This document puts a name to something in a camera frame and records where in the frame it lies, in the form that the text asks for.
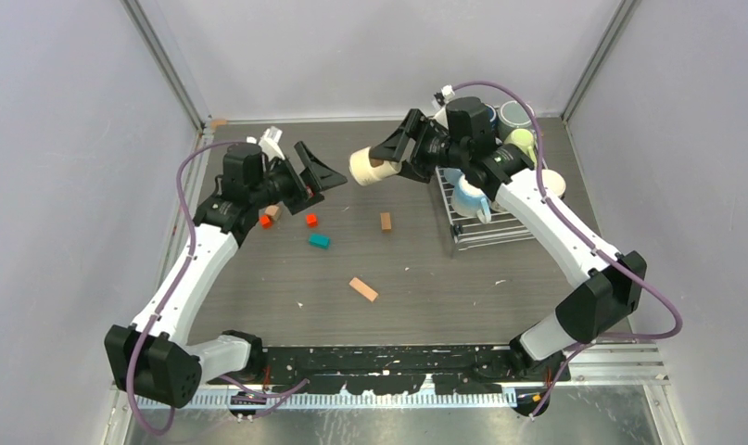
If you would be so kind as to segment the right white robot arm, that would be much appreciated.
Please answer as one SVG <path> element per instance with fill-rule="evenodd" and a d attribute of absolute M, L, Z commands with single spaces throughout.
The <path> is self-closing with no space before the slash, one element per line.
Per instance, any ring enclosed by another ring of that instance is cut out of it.
<path fill-rule="evenodd" d="M 637 309 L 635 281 L 645 275 L 643 257 L 636 251 L 621 254 L 545 189 L 531 158 L 497 139 L 479 98 L 451 100 L 433 118 L 413 108 L 384 142 L 349 158 L 349 170 L 360 185 L 391 176 L 429 182 L 436 168 L 461 171 L 469 185 L 510 212 L 574 288 L 552 314 L 512 340 L 509 364 L 515 376 L 535 379 L 546 369 L 548 357 L 591 342 Z"/>

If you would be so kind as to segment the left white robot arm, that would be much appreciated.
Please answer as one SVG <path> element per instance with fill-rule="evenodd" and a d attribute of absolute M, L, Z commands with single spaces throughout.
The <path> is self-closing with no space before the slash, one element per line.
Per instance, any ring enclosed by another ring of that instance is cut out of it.
<path fill-rule="evenodd" d="M 276 204 L 291 214 L 323 201 L 347 177 L 294 146 L 303 170 L 273 143 L 226 144 L 213 192 L 188 214 L 188 240 L 146 307 L 126 326 L 112 325 L 104 339 L 113 382 L 131 396 L 184 407 L 200 385 L 232 374 L 244 384 L 265 369 L 259 337 L 226 330 L 191 345 L 190 330 L 212 285 L 238 252 L 260 213 Z"/>

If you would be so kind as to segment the blue white gradient mug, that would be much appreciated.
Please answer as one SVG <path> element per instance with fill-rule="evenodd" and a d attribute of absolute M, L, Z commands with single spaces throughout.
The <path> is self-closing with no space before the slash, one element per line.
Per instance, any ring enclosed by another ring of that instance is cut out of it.
<path fill-rule="evenodd" d="M 453 188 L 450 204 L 463 217 L 476 218 L 483 224 L 492 221 L 488 197 L 482 190 L 472 186 L 463 174 Z"/>

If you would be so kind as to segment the beige brown cup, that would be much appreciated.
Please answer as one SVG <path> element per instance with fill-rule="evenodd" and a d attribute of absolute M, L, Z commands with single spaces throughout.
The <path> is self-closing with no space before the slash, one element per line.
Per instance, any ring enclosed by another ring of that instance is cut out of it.
<path fill-rule="evenodd" d="M 371 147 L 362 148 L 349 156 L 349 172 L 354 181 L 361 186 L 368 186 L 396 176 L 401 171 L 401 163 L 370 156 Z"/>

